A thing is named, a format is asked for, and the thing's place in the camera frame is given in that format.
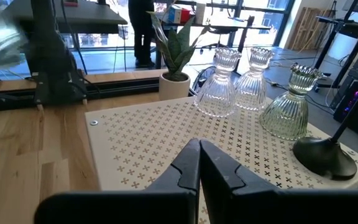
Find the wooden pallet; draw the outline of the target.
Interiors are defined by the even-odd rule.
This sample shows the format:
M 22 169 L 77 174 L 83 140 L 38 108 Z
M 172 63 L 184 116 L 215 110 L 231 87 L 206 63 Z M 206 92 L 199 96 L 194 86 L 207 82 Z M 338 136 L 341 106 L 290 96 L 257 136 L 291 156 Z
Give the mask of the wooden pallet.
M 319 22 L 319 16 L 330 17 L 331 10 L 313 7 L 302 8 L 288 44 L 290 50 L 301 52 L 319 49 L 327 31 L 327 24 Z

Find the person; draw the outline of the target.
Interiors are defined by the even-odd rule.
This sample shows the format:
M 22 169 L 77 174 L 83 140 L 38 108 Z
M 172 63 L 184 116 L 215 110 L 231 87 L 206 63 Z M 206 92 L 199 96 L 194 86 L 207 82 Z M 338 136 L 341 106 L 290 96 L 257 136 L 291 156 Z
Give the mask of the person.
M 154 65 L 150 45 L 154 30 L 149 12 L 154 12 L 153 0 L 128 0 L 129 19 L 134 30 L 134 56 L 137 68 Z

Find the white plant pot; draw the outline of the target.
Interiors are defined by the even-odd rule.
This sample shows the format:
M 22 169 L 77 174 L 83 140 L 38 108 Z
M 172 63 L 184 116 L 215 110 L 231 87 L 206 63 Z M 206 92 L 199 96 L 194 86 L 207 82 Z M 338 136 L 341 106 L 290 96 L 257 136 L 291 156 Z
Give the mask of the white plant pot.
M 173 100 L 188 96 L 191 78 L 185 74 L 180 74 L 179 81 L 167 79 L 168 72 L 162 73 L 159 77 L 158 96 L 160 101 Z

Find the white cylinder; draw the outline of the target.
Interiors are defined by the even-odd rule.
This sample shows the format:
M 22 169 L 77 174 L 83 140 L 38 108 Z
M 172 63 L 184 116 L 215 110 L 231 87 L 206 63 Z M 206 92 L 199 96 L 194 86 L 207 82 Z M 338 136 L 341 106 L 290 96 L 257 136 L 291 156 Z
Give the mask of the white cylinder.
M 202 24 L 204 19 L 206 9 L 206 3 L 205 2 L 197 2 L 195 7 L 195 23 L 196 24 Z

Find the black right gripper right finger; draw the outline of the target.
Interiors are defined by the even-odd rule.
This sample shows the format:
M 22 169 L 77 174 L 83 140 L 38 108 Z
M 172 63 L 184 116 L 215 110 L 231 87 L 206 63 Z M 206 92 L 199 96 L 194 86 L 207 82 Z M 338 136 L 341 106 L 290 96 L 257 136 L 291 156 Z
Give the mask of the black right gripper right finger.
M 358 190 L 283 190 L 202 140 L 210 224 L 357 224 Z

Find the black round fan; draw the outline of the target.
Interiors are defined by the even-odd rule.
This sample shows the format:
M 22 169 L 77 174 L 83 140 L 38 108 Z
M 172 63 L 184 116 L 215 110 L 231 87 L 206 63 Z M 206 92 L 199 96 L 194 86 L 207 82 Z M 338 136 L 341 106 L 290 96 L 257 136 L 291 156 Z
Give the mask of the black round fan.
M 202 69 L 198 72 L 197 77 L 195 78 L 195 81 L 193 83 L 192 89 L 194 92 L 199 92 L 201 87 L 204 85 L 204 83 L 207 81 L 207 79 L 215 73 L 215 66 L 210 66 L 207 68 Z

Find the clear ribbed glass candle holder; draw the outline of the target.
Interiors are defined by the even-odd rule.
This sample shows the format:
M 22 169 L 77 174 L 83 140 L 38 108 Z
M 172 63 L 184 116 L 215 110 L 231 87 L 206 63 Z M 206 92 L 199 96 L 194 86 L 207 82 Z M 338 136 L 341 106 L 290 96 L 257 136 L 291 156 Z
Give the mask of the clear ribbed glass candle holder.
M 236 50 L 219 47 L 214 55 L 214 73 L 207 78 L 198 92 L 194 104 L 209 116 L 223 118 L 234 112 L 235 91 L 231 72 L 242 54 Z
M 234 85 L 236 106 L 251 111 L 262 111 L 265 108 L 267 84 L 264 71 L 273 56 L 274 53 L 269 49 L 251 48 L 249 70 Z

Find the white perforated metal shelf riser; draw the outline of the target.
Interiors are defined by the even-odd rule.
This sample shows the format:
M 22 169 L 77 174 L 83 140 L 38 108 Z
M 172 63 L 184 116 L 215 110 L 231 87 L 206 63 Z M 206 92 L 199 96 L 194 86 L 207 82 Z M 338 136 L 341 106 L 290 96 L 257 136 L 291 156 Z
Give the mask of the white perforated metal shelf riser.
M 99 186 L 138 193 L 155 182 L 193 138 L 208 140 L 280 189 L 354 189 L 350 180 L 329 180 L 301 165 L 293 142 L 266 132 L 259 113 L 236 110 L 227 118 L 199 112 L 193 99 L 159 101 L 86 113 Z

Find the green snake plant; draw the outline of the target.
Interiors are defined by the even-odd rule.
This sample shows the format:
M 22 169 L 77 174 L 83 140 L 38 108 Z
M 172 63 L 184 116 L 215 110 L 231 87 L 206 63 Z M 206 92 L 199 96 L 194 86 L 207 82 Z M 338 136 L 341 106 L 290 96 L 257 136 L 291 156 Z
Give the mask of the green snake plant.
M 155 31 L 155 41 L 158 50 L 162 53 L 168 72 L 163 77 L 173 82 L 185 81 L 185 75 L 182 72 L 183 67 L 190 61 L 195 51 L 198 39 L 209 31 L 209 24 L 204 26 L 197 38 L 190 43 L 190 31 L 194 18 L 191 18 L 179 32 L 170 29 L 168 35 L 165 35 L 162 22 L 154 12 L 147 11 L 151 16 L 152 25 Z

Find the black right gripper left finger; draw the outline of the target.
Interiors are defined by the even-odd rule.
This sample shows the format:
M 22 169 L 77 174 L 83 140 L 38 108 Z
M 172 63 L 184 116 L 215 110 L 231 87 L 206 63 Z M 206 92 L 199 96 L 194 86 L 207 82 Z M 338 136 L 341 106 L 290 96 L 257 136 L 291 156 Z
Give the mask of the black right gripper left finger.
M 197 224 L 199 139 L 191 139 L 144 190 L 72 192 L 43 200 L 34 224 Z

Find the black table frame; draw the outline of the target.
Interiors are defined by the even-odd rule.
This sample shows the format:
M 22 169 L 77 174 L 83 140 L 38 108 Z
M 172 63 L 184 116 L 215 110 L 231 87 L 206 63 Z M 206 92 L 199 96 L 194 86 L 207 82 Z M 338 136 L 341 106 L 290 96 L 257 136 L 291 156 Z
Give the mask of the black table frame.
M 47 105 L 68 105 L 83 100 L 99 100 L 117 96 L 127 96 L 158 92 L 159 80 L 142 78 L 140 80 L 124 80 L 93 84 L 63 85 L 61 90 L 50 90 L 48 84 L 23 90 L 0 90 L 0 111 L 16 110 Z

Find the blue and red box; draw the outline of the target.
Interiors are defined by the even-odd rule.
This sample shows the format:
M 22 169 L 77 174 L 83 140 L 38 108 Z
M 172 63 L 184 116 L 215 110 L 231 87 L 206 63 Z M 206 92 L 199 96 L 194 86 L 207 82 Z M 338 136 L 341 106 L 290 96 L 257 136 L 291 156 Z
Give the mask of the blue and red box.
M 182 8 L 177 5 L 172 5 L 168 10 L 168 21 L 172 24 L 184 24 L 191 19 L 189 9 Z

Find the black desk top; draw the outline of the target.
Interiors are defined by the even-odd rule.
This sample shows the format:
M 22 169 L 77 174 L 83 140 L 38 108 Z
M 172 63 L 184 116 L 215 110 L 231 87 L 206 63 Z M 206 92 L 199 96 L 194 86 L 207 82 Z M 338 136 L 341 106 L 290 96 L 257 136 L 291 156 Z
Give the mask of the black desk top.
M 62 7 L 60 0 L 42 0 L 54 3 L 52 14 L 56 15 L 59 31 L 78 34 L 117 34 L 120 25 L 127 21 L 109 6 L 78 0 L 78 5 Z M 30 0 L 13 0 L 3 13 L 11 16 L 25 32 L 34 31 L 34 18 Z

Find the black standing desk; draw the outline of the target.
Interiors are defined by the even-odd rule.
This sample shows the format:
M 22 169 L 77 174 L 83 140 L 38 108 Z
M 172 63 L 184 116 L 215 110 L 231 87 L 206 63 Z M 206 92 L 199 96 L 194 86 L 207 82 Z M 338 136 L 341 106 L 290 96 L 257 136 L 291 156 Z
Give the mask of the black standing desk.
M 348 37 L 352 37 L 357 39 L 357 42 L 355 44 L 355 47 L 352 49 L 351 53 L 349 54 L 345 64 L 343 65 L 341 71 L 338 73 L 337 78 L 330 84 L 322 84 L 322 83 L 316 83 L 314 86 L 315 92 L 318 92 L 320 88 L 339 88 L 340 82 L 342 78 L 345 76 L 346 72 L 348 71 L 349 67 L 351 66 L 352 61 L 355 59 L 357 53 L 358 53 L 358 22 L 351 22 L 349 20 L 343 20 L 343 19 L 333 19 L 330 17 L 324 17 L 324 16 L 316 16 L 318 19 L 318 22 L 323 22 L 327 24 L 334 24 L 334 29 L 331 31 L 329 38 L 323 47 L 323 50 L 321 51 L 320 56 L 318 57 L 318 60 L 315 64 L 315 68 L 319 68 L 321 63 L 323 62 L 332 41 L 334 40 L 337 33 L 346 35 Z

